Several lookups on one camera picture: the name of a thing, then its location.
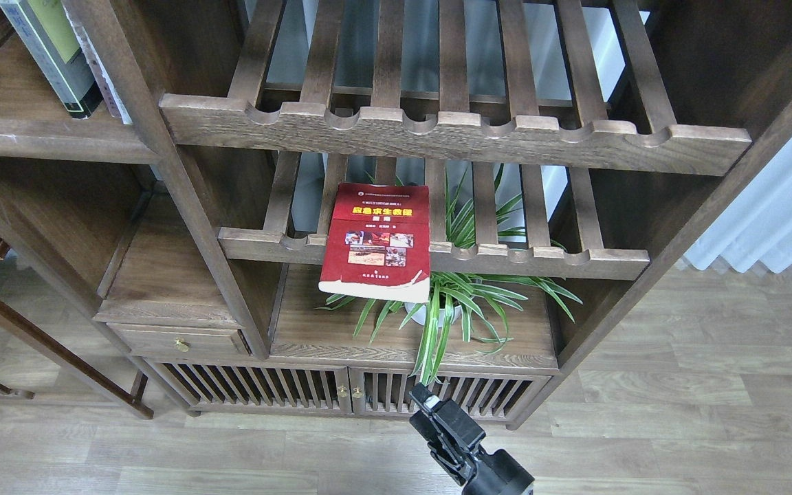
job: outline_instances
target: cabinet door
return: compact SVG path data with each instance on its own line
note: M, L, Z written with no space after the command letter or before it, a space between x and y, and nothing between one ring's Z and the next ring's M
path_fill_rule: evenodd
M346 367L151 363L191 410L351 414Z
M410 416L417 410L408 392L417 383L409 370L350 368L350 397L355 414ZM548 376L440 373L430 386L442 400L453 399L474 419L508 421L525 407Z

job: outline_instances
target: brass knob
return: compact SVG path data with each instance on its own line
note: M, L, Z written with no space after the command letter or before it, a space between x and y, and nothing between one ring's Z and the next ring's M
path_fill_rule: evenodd
M173 344L173 347L176 348L176 351L179 352L188 352L191 349L191 346L188 345L188 342L182 340L181 338L176 339L176 343Z

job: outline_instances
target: white curtain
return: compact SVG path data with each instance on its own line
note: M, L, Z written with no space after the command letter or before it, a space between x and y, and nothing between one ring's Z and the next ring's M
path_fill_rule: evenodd
M738 272L792 264L792 139L686 252L704 270L720 256Z

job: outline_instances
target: scalloped wooden rail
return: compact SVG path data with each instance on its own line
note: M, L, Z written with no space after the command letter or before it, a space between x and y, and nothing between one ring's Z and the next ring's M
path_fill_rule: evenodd
M265 113L240 98L166 94L164 117L179 144L560 164L647 172L724 175L751 144L744 129L674 124L651 135L634 123L593 121L560 128L549 116L518 115L490 126L478 113L439 112L415 122L401 109L362 107L351 117L325 104L284 102Z
M280 232L222 228L219 243L230 259L277 263L322 264L326 235L295 239ZM634 280L650 263L642 250L585 250L565 253L558 247L511 250L503 244L481 244L460 250L447 241L430 244L430 266L436 272L497 273Z

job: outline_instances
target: wooden drawer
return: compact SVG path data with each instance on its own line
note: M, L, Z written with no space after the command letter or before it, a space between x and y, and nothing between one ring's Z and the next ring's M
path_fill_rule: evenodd
M234 356L249 354L238 329L199 329L109 323L135 356Z

